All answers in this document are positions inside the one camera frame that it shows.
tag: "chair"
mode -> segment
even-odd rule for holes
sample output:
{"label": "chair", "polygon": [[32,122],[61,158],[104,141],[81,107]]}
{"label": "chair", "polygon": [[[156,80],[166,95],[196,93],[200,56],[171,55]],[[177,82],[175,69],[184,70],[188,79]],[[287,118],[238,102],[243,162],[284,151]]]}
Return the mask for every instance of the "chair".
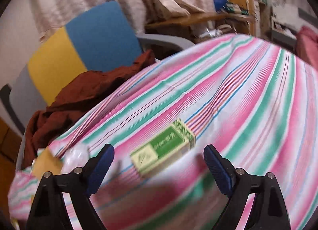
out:
{"label": "chair", "polygon": [[[71,20],[43,43],[30,58],[12,89],[0,98],[24,134],[30,118],[54,101],[77,75],[87,70],[130,66],[142,53],[141,45],[160,45],[181,51],[194,44],[180,37],[135,34],[116,1],[96,6]],[[20,151],[24,151],[23,142]]]}

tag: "blue panel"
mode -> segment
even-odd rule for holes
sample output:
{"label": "blue panel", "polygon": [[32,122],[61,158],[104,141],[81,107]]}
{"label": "blue panel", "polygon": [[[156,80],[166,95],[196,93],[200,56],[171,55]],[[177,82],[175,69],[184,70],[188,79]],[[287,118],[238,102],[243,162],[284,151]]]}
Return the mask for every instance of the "blue panel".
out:
{"label": "blue panel", "polygon": [[109,1],[66,24],[67,33],[88,70],[130,66],[142,53],[139,41],[116,1]]}

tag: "red cloth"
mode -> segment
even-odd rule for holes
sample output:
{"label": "red cloth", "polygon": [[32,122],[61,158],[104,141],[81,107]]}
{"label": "red cloth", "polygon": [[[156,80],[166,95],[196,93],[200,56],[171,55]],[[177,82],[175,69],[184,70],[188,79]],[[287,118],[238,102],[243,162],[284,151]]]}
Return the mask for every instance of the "red cloth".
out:
{"label": "red cloth", "polygon": [[85,113],[114,92],[121,84],[145,67],[155,63],[152,50],[140,55],[132,66],[121,66],[109,72],[87,71],[64,87],[51,106],[37,111],[25,130],[22,169],[37,157],[57,136],[72,127]]}
{"label": "red cloth", "polygon": [[296,54],[318,71],[318,34],[303,26],[297,34]]}

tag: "blue gripper pad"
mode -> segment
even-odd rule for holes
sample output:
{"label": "blue gripper pad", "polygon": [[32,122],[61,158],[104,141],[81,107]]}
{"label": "blue gripper pad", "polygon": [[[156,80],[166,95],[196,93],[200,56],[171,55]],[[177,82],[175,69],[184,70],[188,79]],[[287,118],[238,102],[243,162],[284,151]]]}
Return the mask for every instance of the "blue gripper pad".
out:
{"label": "blue gripper pad", "polygon": [[95,159],[97,163],[87,178],[86,194],[88,197],[98,191],[98,188],[100,187],[110,165],[112,164],[114,155],[114,147],[110,144],[106,144],[95,158],[91,158]]}
{"label": "blue gripper pad", "polygon": [[213,145],[204,148],[203,157],[220,192],[230,198],[235,185],[234,166],[229,160],[224,159]]}

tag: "chair backrest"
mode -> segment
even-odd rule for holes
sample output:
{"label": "chair backrest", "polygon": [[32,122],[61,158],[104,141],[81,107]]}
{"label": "chair backrest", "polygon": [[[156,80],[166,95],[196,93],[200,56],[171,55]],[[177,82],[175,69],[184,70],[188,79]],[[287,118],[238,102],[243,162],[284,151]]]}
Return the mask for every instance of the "chair backrest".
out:
{"label": "chair backrest", "polygon": [[51,105],[61,89],[80,73],[129,66],[141,52],[118,3],[96,6],[40,46],[12,86],[12,109],[26,127],[34,112]]}

